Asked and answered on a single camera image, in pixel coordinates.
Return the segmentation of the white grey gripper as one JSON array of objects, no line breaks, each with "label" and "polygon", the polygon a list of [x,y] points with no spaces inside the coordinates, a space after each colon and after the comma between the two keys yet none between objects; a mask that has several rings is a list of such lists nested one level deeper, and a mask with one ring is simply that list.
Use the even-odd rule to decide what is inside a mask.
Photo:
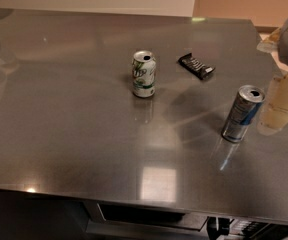
[{"label": "white grey gripper", "polygon": [[[261,52],[272,53],[278,50],[279,60],[288,66],[288,18],[283,26],[275,29],[257,45]],[[281,131],[288,124],[288,72],[274,75],[261,109],[258,131],[266,136]]]}]

